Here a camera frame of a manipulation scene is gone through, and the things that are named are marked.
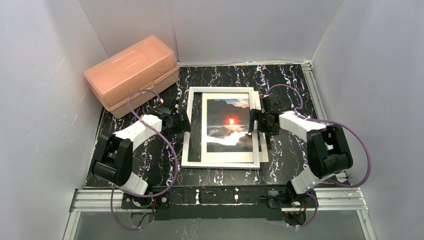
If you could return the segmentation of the sunset photo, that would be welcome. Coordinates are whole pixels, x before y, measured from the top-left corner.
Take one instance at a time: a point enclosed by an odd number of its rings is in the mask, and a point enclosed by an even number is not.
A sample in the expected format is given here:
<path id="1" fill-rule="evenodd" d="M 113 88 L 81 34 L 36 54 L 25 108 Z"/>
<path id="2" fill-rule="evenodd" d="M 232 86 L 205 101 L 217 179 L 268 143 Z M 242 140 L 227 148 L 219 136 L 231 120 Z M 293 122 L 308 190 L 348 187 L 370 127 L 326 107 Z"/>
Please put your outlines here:
<path id="1" fill-rule="evenodd" d="M 250 105 L 246 98 L 206 100 L 206 151 L 245 153 L 253 151 L 248 133 Z"/>

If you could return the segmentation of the brown frame backing board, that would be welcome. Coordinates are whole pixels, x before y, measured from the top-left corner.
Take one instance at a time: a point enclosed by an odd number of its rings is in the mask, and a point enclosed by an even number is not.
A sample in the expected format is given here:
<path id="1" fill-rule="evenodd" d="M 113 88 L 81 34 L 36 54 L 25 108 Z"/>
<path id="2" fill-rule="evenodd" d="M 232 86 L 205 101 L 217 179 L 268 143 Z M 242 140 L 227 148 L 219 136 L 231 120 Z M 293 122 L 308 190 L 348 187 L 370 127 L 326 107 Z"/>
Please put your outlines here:
<path id="1" fill-rule="evenodd" d="M 261 98 L 260 93 L 258 91 L 253 91 L 253 99 L 255 102 L 255 109 L 261 110 Z M 260 163 L 268 163 L 269 157 L 268 157 L 268 149 L 267 149 L 267 143 L 266 143 L 266 136 L 264 133 L 257 131 L 258 136 L 258 152 L 259 152 L 259 162 Z"/>

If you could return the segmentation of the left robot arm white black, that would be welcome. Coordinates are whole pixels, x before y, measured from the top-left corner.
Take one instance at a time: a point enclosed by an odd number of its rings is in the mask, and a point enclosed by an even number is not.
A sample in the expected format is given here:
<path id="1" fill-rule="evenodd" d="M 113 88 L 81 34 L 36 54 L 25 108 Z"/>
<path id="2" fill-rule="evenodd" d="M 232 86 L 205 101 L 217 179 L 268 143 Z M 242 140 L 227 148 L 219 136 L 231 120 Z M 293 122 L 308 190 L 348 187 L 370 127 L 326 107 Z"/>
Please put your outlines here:
<path id="1" fill-rule="evenodd" d="M 147 197 L 148 183 L 132 171 L 133 152 L 154 135 L 169 145 L 173 136 L 191 131 L 187 112 L 179 108 L 178 99 L 165 97 L 159 102 L 127 128 L 98 135 L 89 173 L 127 194 Z"/>

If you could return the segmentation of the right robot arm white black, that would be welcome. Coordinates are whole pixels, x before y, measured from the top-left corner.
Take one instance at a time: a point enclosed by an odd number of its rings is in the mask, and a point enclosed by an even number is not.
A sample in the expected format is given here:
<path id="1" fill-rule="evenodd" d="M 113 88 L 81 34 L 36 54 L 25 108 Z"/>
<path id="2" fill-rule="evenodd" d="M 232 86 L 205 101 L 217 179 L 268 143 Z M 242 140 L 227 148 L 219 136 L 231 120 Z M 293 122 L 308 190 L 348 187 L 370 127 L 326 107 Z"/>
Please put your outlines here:
<path id="1" fill-rule="evenodd" d="M 343 128 L 312 121 L 284 108 L 275 95 L 262 98 L 261 109 L 251 109 L 249 132 L 277 136 L 285 130 L 306 143 L 307 167 L 286 185 L 285 194 L 295 198 L 353 166 L 353 158 Z"/>

